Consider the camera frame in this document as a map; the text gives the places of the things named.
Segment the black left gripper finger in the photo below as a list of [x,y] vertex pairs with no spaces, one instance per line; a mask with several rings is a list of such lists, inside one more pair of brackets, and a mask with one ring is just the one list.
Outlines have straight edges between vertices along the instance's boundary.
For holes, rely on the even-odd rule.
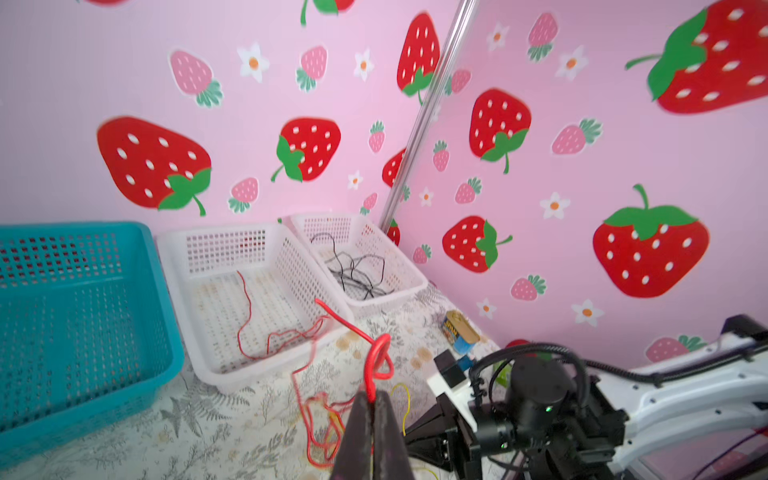
[[372,478],[414,480],[407,448],[388,393],[378,391],[372,413]]

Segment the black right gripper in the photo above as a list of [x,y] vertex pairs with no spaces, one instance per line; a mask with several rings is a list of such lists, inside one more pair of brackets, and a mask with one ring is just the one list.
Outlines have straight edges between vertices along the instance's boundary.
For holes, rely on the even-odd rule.
[[[472,407],[479,416],[473,429],[446,395],[432,406],[405,435],[411,458],[422,460],[459,479],[481,479],[482,459],[512,450],[515,426],[502,412],[489,404]],[[364,392],[352,404],[331,480],[367,480],[373,475],[373,407]]]

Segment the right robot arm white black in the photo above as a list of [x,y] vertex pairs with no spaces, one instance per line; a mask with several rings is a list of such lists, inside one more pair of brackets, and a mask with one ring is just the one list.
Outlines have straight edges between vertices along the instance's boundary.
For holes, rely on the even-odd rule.
[[699,436],[767,429],[767,330],[728,318],[718,339],[643,369],[556,344],[505,348],[462,368],[450,351],[428,380],[436,403],[408,428],[410,457],[479,479],[616,479],[640,457]]

